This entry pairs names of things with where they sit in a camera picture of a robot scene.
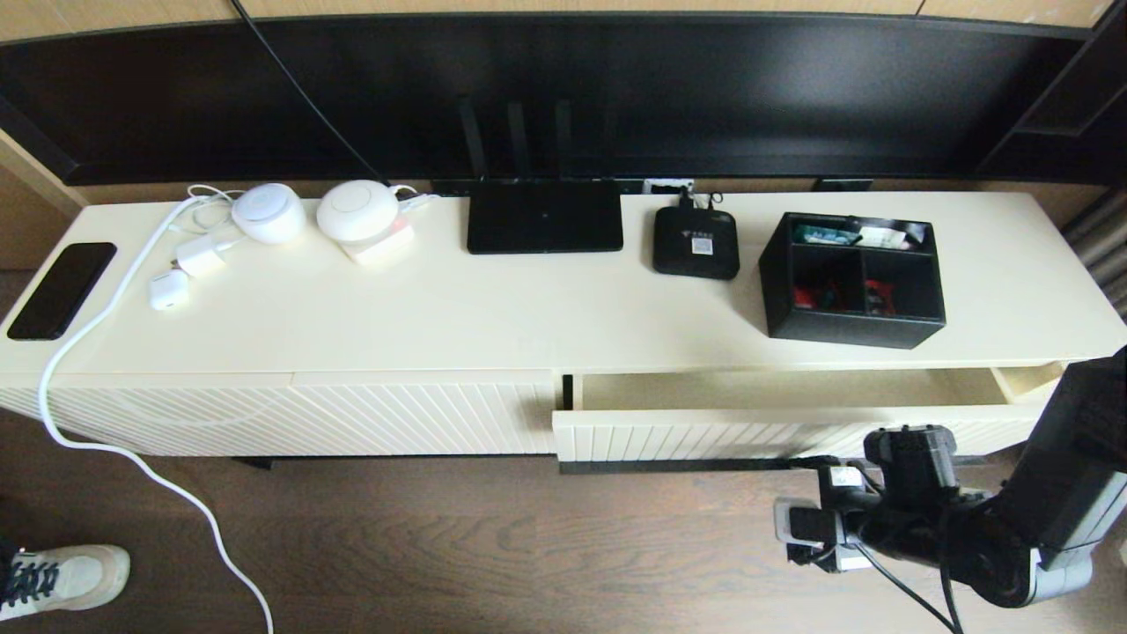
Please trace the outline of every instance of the white tv cabinet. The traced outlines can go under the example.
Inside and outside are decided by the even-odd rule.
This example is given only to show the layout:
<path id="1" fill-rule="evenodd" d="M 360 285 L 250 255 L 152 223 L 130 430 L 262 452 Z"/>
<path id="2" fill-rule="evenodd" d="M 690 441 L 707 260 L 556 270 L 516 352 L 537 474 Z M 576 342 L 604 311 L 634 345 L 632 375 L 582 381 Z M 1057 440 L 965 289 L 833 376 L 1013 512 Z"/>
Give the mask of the white tv cabinet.
<path id="1" fill-rule="evenodd" d="M 1127 343 L 1023 194 L 728 195 L 743 261 L 731 282 L 650 268 L 654 212 L 673 203 L 623 196 L 620 252 L 473 256 L 468 200 L 443 198 L 414 212 L 416 240 L 375 267 L 312 223 L 289 244 L 239 244 L 224 270 L 193 280 L 190 304 L 157 312 L 147 279 L 185 239 L 167 233 L 62 364 L 56 418 L 166 456 L 860 456 L 872 429 L 922 423 L 950 427 L 960 454 L 979 455 L 1028 436 L 1067 363 Z M 171 204 L 83 209 L 47 262 L 78 241 L 119 252 L 71 332 Z M 947 328 L 911 351 L 769 339 L 757 259 L 787 211 L 933 223 Z M 0 405 L 36 417 L 57 346 L 0 338 Z"/>

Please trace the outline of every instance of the desk organizer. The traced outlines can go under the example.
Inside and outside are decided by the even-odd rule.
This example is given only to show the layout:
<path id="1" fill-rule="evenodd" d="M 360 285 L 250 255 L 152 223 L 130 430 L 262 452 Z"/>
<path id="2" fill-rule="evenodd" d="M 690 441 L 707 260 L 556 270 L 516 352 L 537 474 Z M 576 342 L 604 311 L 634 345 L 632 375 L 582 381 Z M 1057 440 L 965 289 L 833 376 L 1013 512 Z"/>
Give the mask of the desk organizer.
<path id="1" fill-rule="evenodd" d="M 898 227 L 880 217 L 784 213 L 760 256 L 767 334 L 775 339 L 913 349 L 947 323 L 935 234 L 911 250 L 805 243 L 800 225 L 857 232 Z"/>

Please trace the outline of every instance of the open drawer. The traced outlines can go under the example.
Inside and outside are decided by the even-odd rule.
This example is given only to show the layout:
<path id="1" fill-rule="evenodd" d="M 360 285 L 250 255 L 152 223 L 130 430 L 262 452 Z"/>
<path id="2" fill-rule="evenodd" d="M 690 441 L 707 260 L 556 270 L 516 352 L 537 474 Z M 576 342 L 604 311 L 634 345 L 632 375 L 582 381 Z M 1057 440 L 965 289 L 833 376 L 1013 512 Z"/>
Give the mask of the open drawer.
<path id="1" fill-rule="evenodd" d="M 946 426 L 960 455 L 984 455 L 1028 438 L 1061 372 L 584 375 L 552 429 L 561 462 L 860 457 L 870 431 L 905 425 Z"/>

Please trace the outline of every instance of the wooden floor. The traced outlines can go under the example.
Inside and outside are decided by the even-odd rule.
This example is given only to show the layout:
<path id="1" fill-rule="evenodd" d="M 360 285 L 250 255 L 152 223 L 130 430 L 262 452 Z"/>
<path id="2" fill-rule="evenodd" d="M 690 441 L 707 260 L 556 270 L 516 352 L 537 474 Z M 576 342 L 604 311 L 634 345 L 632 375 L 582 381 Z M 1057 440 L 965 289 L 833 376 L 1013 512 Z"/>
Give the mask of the wooden floor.
<path id="1" fill-rule="evenodd" d="M 872 571 L 788 565 L 777 495 L 816 498 L 809 472 L 560 476 L 552 458 L 152 461 L 216 512 L 279 633 L 939 633 Z M 1002 462 L 962 470 L 994 488 Z M 1099 551 L 1081 593 L 1003 610 L 960 589 L 968 634 L 1115 633 L 1127 572 Z M 124 459 L 60 449 L 0 413 L 0 534 L 29 548 L 110 543 L 133 556 L 114 602 L 3 623 L 5 633 L 263 631 L 204 519 Z M 933 571 L 894 562 L 940 600 Z"/>

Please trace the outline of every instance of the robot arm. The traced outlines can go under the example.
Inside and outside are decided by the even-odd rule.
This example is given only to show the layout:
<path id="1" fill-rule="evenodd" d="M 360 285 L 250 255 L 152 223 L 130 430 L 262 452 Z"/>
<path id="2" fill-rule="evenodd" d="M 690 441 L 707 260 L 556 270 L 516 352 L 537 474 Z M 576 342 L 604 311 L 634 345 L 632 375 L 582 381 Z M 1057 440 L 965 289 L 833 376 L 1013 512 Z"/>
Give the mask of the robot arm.
<path id="1" fill-rule="evenodd" d="M 1127 506 L 1125 351 L 1068 367 L 996 495 L 960 488 L 941 427 L 870 434 L 885 484 L 811 459 L 820 508 L 777 502 L 788 559 L 827 572 L 868 565 L 864 548 L 940 568 L 987 601 L 1017 608 L 1079 590 L 1092 550 Z"/>

